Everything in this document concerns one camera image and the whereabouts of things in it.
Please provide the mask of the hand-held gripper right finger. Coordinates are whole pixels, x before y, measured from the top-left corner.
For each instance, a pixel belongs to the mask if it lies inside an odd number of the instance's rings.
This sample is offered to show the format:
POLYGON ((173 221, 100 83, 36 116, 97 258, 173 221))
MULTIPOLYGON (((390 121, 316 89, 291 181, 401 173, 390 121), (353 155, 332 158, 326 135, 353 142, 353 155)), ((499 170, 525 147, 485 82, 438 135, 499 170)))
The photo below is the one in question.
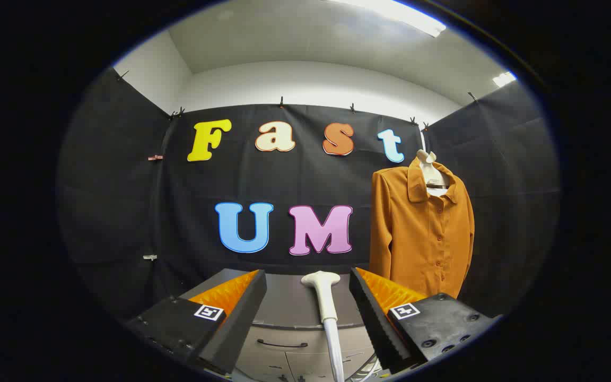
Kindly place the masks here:
POLYGON ((360 268, 349 289, 381 367, 397 374, 465 348, 500 321, 446 293, 431 297, 360 268))

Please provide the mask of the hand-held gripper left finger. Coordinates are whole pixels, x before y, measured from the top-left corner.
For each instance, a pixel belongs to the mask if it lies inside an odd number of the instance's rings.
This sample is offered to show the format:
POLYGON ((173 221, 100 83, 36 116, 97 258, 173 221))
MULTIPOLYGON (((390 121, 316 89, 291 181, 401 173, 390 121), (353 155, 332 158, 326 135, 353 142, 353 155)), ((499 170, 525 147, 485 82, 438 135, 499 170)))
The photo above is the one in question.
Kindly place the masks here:
POLYGON ((266 291, 265 271, 250 271, 206 290, 163 298, 125 327, 185 367, 227 375, 235 368, 266 291))

